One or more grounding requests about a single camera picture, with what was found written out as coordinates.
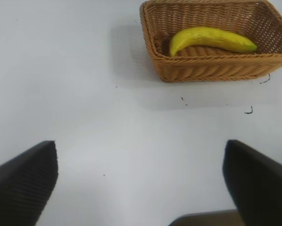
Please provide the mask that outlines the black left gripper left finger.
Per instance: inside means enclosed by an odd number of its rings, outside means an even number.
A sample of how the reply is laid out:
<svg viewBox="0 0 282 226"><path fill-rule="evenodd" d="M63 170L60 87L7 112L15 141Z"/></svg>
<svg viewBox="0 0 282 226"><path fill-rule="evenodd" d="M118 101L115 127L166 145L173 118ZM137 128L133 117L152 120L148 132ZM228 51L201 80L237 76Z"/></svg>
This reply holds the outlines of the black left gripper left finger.
<svg viewBox="0 0 282 226"><path fill-rule="evenodd" d="M54 141L42 141L0 165L0 226L34 226L58 179Z"/></svg>

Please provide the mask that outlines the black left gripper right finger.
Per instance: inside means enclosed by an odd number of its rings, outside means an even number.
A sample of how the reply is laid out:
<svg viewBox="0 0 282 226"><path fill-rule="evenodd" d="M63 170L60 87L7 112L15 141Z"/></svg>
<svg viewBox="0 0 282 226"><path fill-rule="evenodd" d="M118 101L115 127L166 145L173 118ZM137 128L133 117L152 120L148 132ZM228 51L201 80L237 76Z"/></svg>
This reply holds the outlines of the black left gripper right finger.
<svg viewBox="0 0 282 226"><path fill-rule="evenodd" d="M228 140L223 176L247 226L282 226L282 165L254 148Z"/></svg>

